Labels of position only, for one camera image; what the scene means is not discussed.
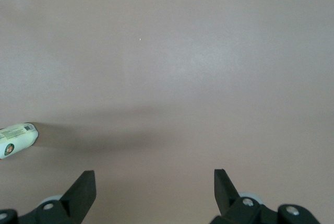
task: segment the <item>plastic container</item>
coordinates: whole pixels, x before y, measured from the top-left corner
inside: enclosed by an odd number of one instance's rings
[[[34,144],[38,131],[31,123],[16,124],[0,130],[0,159]]]

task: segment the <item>gray surface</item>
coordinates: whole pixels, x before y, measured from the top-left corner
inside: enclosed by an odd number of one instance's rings
[[[213,170],[333,223],[334,0],[0,0],[0,162],[24,214],[95,169],[85,223],[208,223]]]

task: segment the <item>screw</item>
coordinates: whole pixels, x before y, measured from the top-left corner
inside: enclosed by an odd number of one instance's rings
[[[6,214],[6,213],[0,214],[0,220],[6,219],[7,216],[8,216],[8,214]]]
[[[297,208],[293,207],[293,206],[288,206],[286,208],[286,210],[288,211],[288,213],[292,214],[292,215],[299,215],[299,211]]]
[[[242,203],[243,203],[244,205],[246,205],[246,206],[249,206],[249,207],[254,206],[253,201],[252,201],[251,199],[248,199],[248,198],[244,198],[244,199],[242,200]]]
[[[53,204],[52,204],[52,203],[46,204],[46,205],[43,207],[44,210],[49,210],[49,209],[51,209],[51,208],[53,208]]]

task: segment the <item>silver bolt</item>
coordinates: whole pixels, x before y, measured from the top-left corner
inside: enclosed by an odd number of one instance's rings
[[[252,201],[251,199],[248,199],[248,198],[244,198],[244,199],[242,200],[242,203],[243,203],[244,205],[246,205],[246,206],[249,206],[249,207],[254,206],[253,201]]]
[[[288,206],[286,208],[286,210],[288,211],[288,213],[292,214],[292,215],[299,215],[299,211],[297,208],[293,207],[293,206]]]
[[[46,204],[46,205],[43,207],[44,210],[49,210],[49,209],[51,209],[51,208],[53,208],[53,204],[52,204],[52,203]]]
[[[6,213],[0,214],[0,220],[6,219],[7,216],[8,216],[8,214],[6,214]]]

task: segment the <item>circular emblem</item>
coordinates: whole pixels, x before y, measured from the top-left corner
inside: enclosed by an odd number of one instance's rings
[[[8,144],[5,150],[5,156],[9,155],[14,150],[14,144]]]

